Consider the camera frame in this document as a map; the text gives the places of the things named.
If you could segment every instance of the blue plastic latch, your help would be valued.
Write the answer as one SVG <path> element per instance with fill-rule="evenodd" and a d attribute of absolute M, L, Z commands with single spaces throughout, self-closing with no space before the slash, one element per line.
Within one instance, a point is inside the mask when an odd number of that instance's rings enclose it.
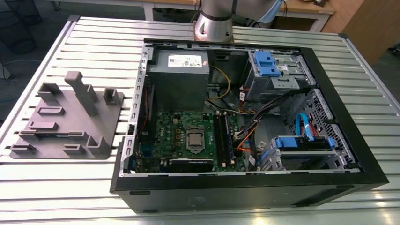
<path fill-rule="evenodd" d="M 268 149 L 266 149 L 259 161 L 258 161 L 258 164 L 263 161 L 263 159 L 266 158 L 266 156 L 268 155 Z"/>
<path fill-rule="evenodd" d="M 335 148 L 335 146 L 336 146 L 335 139 L 334 139 L 334 138 L 331 138 L 331 137 L 328 137 L 328 143 L 330 143 L 331 149 L 334 149 L 334 148 Z"/>
<path fill-rule="evenodd" d="M 279 138 L 275 138 L 275 143 L 276 143 L 276 147 L 278 147 L 278 148 L 282 148 L 282 147 L 283 147 L 282 141 L 280 141 Z"/>
<path fill-rule="evenodd" d="M 282 144 L 284 148 L 296 148 L 298 142 L 295 137 L 282 137 L 280 138 Z"/>
<path fill-rule="evenodd" d="M 270 52 L 255 52 L 255 61 L 260 68 L 260 76 L 279 77 L 280 71 L 276 68 L 276 60 Z"/>
<path fill-rule="evenodd" d="M 308 137 L 310 141 L 314 141 L 314 136 L 311 132 L 311 125 L 308 123 L 308 117 L 304 113 L 299 113 L 296 116 L 295 126 L 296 126 L 296 135 L 302 135 L 300 130 L 300 120 L 303 120 L 304 123 L 304 130 L 306 130 L 306 136 Z"/>
<path fill-rule="evenodd" d="M 242 146 L 243 148 L 250 148 L 251 147 L 251 143 L 250 143 L 250 141 L 248 140 L 246 140 L 244 141 L 244 143 L 243 143 L 243 146 Z"/>

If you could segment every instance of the yellow wire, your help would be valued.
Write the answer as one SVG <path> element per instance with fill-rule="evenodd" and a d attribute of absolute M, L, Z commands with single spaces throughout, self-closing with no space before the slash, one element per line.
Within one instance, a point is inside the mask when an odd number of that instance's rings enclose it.
<path fill-rule="evenodd" d="M 227 92 L 226 92 L 222 96 L 219 96 L 219 97 L 212 97 L 212 98 L 207 98 L 207 99 L 206 99 L 206 100 L 218 100 L 218 99 L 223 98 L 226 95 L 230 94 L 230 91 L 231 91 L 231 80 L 230 80 L 228 75 L 227 75 L 219 68 L 216 68 L 215 66 L 210 66 L 210 67 L 215 68 L 215 69 L 224 75 L 224 77 L 227 78 L 227 81 L 228 81 L 228 89 L 227 89 Z"/>
<path fill-rule="evenodd" d="M 242 110 L 240 106 L 238 106 L 238 110 L 239 110 L 240 113 L 248 113 L 250 112 L 250 111 Z"/>

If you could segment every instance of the wooden desk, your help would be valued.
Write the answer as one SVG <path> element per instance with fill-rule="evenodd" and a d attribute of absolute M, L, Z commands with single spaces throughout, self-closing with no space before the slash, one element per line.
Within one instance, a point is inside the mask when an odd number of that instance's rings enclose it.
<path fill-rule="evenodd" d="M 154 8 L 176 8 L 195 10 L 196 0 L 60 0 L 66 2 L 95 3 L 107 5 L 140 6 L 144 9 L 146 20 L 154 21 Z M 288 0 L 287 17 L 314 19 L 315 23 L 311 27 L 312 32 L 320 32 L 330 16 L 336 13 L 335 8 L 330 3 L 326 7 L 316 6 L 312 2 L 303 0 Z M 278 16 L 284 15 L 284 4 L 280 7 Z"/>

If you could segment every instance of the slotted aluminum table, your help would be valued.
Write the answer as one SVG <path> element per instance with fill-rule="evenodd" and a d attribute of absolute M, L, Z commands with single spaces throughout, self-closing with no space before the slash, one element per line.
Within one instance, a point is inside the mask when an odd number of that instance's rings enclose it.
<path fill-rule="evenodd" d="M 399 104 L 352 43 L 336 34 L 236 27 L 239 43 L 312 47 L 356 121 L 390 184 L 314 208 L 136 215 L 110 193 L 116 147 L 127 129 L 144 38 L 192 40 L 187 23 L 82 17 L 68 21 L 0 129 L 0 223 L 84 224 L 400 224 Z M 78 70 L 95 90 L 124 92 L 112 155 L 107 160 L 12 159 L 10 146 L 40 100 L 43 82 Z"/>

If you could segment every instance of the floor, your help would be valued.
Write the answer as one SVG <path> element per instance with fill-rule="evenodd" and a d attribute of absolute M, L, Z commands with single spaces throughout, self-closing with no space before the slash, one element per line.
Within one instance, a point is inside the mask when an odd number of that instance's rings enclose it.
<path fill-rule="evenodd" d="M 28 54 L 18 55 L 11 53 L 7 47 L 0 43 L 0 59 L 3 62 L 11 62 L 14 60 L 42 60 L 48 52 L 48 49 L 51 48 L 59 32 L 62 31 L 70 15 L 136 20 L 144 19 L 143 8 L 140 7 L 96 4 L 88 5 L 64 2 L 62 4 L 62 10 L 55 11 L 51 3 L 42 0 L 36 1 L 36 6 L 43 18 L 43 22 L 31 27 L 31 31 L 38 42 L 38 48 Z M 155 20 L 190 22 L 192 16 L 194 11 L 164 11 L 163 13 L 155 13 Z M 0 79 L 0 125 L 7 118 L 7 115 L 18 101 L 18 97 L 20 96 L 38 69 L 38 66 L 39 62 L 35 61 L 19 61 L 7 65 L 7 69 L 14 74 L 14 79 L 8 82 Z M 394 56 L 391 52 L 387 52 L 372 67 L 399 101 L 400 56 Z"/>

